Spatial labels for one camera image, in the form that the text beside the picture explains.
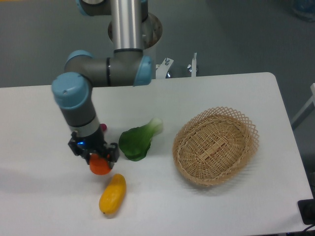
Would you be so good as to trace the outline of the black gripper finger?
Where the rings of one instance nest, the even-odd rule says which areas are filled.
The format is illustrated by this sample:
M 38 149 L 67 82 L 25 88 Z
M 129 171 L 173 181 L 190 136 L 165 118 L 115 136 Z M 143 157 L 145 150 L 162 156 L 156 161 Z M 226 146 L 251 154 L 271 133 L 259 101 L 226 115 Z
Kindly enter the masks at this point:
M 119 147 L 117 143 L 105 143 L 103 145 L 102 157 L 106 159 L 110 169 L 113 169 L 119 156 Z
M 90 150 L 87 148 L 85 141 L 71 138 L 68 142 L 68 146 L 75 156 L 81 156 L 88 165 L 90 164 Z

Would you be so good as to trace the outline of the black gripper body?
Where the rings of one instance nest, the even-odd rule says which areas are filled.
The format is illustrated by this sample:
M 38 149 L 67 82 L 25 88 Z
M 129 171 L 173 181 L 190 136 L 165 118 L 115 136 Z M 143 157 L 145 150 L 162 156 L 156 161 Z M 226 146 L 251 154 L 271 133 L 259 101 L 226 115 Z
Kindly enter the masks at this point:
M 104 133 L 100 125 L 98 126 L 97 130 L 91 135 L 88 135 L 86 137 L 79 137 L 78 134 L 78 131 L 73 131 L 71 134 L 71 138 L 74 138 L 75 140 L 85 141 L 87 148 L 90 150 L 90 155 L 95 153 L 102 156 L 103 145 L 106 142 L 104 140 Z

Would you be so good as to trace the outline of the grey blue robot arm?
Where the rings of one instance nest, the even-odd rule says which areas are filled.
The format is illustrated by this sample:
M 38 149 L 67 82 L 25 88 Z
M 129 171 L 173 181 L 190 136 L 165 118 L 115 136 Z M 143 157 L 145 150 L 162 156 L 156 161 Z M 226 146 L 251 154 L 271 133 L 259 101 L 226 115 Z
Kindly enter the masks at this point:
M 142 25 L 147 22 L 145 0 L 78 0 L 87 16 L 110 15 L 114 52 L 111 58 L 96 59 L 89 52 L 71 53 L 63 74 L 52 82 L 52 93 L 70 128 L 68 145 L 74 155 L 90 165 L 112 169 L 119 158 L 117 143 L 107 143 L 92 103 L 96 87 L 148 85 L 152 80 L 152 60 L 144 55 Z

